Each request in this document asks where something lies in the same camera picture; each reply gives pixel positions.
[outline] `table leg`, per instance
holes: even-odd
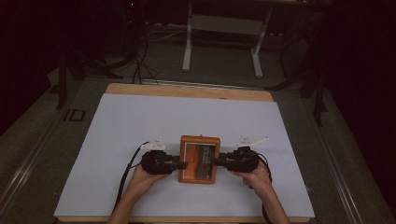
[[[260,65],[259,52],[260,52],[260,48],[262,47],[262,41],[264,40],[265,32],[268,27],[268,22],[271,19],[272,12],[273,12],[273,8],[272,7],[268,8],[265,21],[262,23],[262,28],[259,33],[259,40],[257,42],[256,48],[251,50],[251,59],[253,61],[254,74],[256,75],[257,78],[262,78],[262,67]]]
[[[187,18],[187,43],[186,49],[184,50],[183,60],[183,72],[190,71],[190,60],[191,60],[191,32],[192,32],[192,0],[189,0],[189,17]]]

